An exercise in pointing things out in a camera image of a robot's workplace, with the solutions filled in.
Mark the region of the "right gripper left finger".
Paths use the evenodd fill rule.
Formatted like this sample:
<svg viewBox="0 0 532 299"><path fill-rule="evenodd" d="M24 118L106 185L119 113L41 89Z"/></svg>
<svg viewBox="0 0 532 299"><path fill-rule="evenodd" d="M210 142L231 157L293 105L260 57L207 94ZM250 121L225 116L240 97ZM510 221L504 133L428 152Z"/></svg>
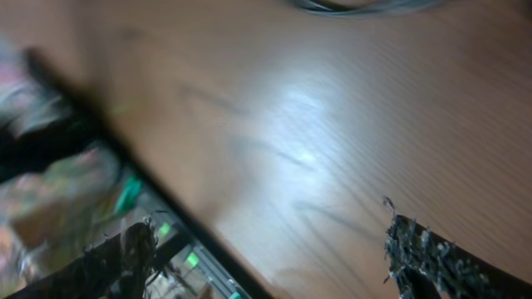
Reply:
<svg viewBox="0 0 532 299"><path fill-rule="evenodd" d="M154 255L153 228L135 223L7 299L141 299Z"/></svg>

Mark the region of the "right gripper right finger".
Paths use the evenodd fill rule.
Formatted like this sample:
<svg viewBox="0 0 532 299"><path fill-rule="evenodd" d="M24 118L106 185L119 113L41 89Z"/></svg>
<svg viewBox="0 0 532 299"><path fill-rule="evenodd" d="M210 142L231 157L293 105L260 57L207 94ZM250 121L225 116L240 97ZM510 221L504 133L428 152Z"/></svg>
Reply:
<svg viewBox="0 0 532 299"><path fill-rule="evenodd" d="M433 233L414 218L397 212L390 198L383 205L392 212L385 257L387 279L394 279L401 298L525 299L531 284L476 257Z"/></svg>

